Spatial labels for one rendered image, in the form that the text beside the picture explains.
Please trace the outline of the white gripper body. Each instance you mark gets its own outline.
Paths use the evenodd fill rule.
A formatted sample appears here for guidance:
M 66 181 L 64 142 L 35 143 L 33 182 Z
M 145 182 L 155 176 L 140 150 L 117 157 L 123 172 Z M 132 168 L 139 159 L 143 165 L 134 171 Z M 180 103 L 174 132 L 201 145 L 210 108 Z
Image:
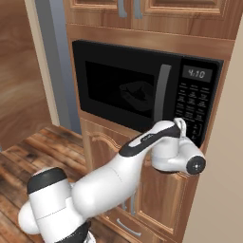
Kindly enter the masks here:
M 185 120 L 183 118 L 174 118 L 174 123 L 180 129 L 180 136 L 182 138 L 185 138 L 186 137 L 186 130 L 187 130 L 187 125 L 186 125 Z

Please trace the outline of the black microwave oven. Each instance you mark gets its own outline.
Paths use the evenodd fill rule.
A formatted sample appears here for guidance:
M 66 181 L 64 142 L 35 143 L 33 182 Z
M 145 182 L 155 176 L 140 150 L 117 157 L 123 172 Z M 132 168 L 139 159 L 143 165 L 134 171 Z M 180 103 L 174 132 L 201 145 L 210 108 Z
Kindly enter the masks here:
M 171 120 L 183 118 L 187 124 L 187 137 L 196 146 L 200 146 L 207 131 L 223 62 L 217 59 L 177 55 L 182 59 Z

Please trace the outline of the wooden lower cupboard door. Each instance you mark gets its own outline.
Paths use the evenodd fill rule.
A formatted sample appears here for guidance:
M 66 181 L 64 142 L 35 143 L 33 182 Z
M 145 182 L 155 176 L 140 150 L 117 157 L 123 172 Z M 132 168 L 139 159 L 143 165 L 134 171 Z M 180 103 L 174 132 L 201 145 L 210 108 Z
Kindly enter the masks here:
M 140 134 L 104 119 L 81 119 L 81 127 L 88 172 L 105 165 L 115 157 L 125 143 Z
M 154 231 L 176 240 L 188 188 L 193 181 L 194 177 L 184 173 L 156 170 L 150 154 L 147 154 L 136 198 L 136 218 Z

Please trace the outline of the wooden cupboard door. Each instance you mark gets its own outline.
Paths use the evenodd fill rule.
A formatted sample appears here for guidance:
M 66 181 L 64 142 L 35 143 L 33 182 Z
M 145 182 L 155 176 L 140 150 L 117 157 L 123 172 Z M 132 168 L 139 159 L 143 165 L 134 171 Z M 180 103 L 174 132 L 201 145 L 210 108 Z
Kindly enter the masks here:
M 131 0 L 123 0 L 126 18 L 118 14 L 118 0 L 63 0 L 69 24 L 103 28 L 131 28 Z
M 140 0 L 132 29 L 234 40 L 243 0 Z
M 104 119 L 81 119 L 81 127 L 88 172 L 105 165 L 115 157 L 125 143 L 140 134 Z
M 136 198 L 136 218 L 154 231 L 176 240 L 188 188 L 193 181 L 194 177 L 184 173 L 156 170 L 150 154 L 147 154 Z

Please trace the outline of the black microwave door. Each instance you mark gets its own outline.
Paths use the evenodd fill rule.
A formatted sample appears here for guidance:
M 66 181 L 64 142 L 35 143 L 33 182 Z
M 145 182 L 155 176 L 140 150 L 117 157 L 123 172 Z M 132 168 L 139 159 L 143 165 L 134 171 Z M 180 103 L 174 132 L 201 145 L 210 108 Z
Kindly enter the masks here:
M 162 120 L 173 118 L 180 55 L 149 49 L 78 40 L 72 43 L 81 109 L 143 132 L 156 122 L 154 106 L 159 70 L 171 67 Z M 153 106 L 140 112 L 122 98 L 121 84 L 144 81 L 153 86 Z

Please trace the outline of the wooden upper cupboard door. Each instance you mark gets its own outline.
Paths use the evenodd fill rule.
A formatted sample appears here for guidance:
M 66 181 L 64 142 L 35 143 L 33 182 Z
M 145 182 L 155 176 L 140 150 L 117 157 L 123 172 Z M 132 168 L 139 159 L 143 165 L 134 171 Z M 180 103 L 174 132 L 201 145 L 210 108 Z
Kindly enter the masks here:
M 140 0 L 132 29 L 234 40 L 243 0 Z
M 69 24 L 103 28 L 131 28 L 131 0 L 123 0 L 126 18 L 118 14 L 118 0 L 63 0 Z

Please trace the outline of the wooden drawer front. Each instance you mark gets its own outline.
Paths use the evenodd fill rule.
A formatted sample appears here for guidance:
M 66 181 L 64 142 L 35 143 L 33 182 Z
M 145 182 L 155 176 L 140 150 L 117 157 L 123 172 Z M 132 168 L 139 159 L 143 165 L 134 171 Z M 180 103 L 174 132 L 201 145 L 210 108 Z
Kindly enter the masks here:
M 175 243 L 154 233 L 120 207 L 98 215 L 97 219 L 131 243 Z

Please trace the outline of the grey tall panel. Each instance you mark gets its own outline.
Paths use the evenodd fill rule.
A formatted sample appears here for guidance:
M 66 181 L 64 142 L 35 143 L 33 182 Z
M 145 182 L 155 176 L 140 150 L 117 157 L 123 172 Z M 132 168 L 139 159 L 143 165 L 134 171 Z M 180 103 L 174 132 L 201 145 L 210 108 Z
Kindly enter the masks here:
M 60 125 L 82 133 L 68 42 L 63 0 L 34 0 Z

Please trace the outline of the wooden tall cabinet frame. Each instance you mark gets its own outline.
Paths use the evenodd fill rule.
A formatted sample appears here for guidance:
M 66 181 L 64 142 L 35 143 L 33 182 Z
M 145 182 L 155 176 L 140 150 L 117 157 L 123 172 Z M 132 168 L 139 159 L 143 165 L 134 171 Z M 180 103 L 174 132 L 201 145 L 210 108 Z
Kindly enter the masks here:
M 134 3 L 131 0 L 131 24 L 134 16 Z M 224 62 L 228 62 L 231 59 L 234 40 L 199 37 L 190 35 L 170 34 L 162 32 L 144 31 L 131 28 L 103 28 L 103 27 L 91 27 L 84 25 L 69 24 L 66 22 L 66 33 L 69 41 L 78 39 L 85 39 L 88 41 L 102 41 L 108 44 L 120 44 L 130 47 L 146 47 L 148 49 L 165 50 L 179 54 L 194 54 L 199 57 L 207 58 L 219 58 Z M 158 231 L 154 231 L 152 228 L 142 223 L 136 218 L 136 215 L 132 215 L 140 223 L 144 224 L 147 228 L 154 233 L 164 236 L 175 243 L 182 243 L 182 238 L 185 234 L 186 225 L 188 222 L 189 214 L 192 208 L 198 178 L 194 177 L 192 185 L 188 188 L 186 204 L 182 209 L 182 225 L 178 227 L 178 238 L 174 240 L 171 237 L 167 237 L 164 234 L 160 234 Z M 130 200 L 127 202 L 128 208 L 124 210 L 126 213 L 130 213 Z

